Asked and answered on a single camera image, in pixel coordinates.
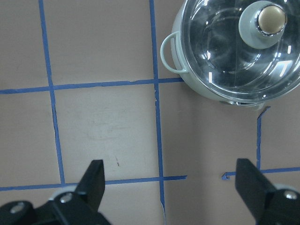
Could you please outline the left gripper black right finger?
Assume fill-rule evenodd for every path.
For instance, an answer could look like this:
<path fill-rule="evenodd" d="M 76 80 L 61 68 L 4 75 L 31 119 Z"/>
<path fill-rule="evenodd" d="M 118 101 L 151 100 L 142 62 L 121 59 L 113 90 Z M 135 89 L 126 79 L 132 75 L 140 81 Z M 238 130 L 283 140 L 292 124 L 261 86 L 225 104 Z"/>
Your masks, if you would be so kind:
<path fill-rule="evenodd" d="M 300 193 L 272 184 L 247 158 L 236 161 L 235 188 L 258 225 L 298 225 Z"/>

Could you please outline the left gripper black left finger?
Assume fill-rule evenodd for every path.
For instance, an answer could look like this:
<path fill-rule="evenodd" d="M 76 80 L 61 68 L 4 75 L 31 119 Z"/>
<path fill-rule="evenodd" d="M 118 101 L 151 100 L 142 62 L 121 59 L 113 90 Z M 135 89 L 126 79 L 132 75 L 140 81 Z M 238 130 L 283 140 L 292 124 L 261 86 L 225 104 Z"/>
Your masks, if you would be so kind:
<path fill-rule="evenodd" d="M 108 225 L 98 211 L 105 192 L 102 160 L 93 160 L 76 186 L 64 187 L 35 208 L 26 200 L 0 207 L 2 225 Z"/>

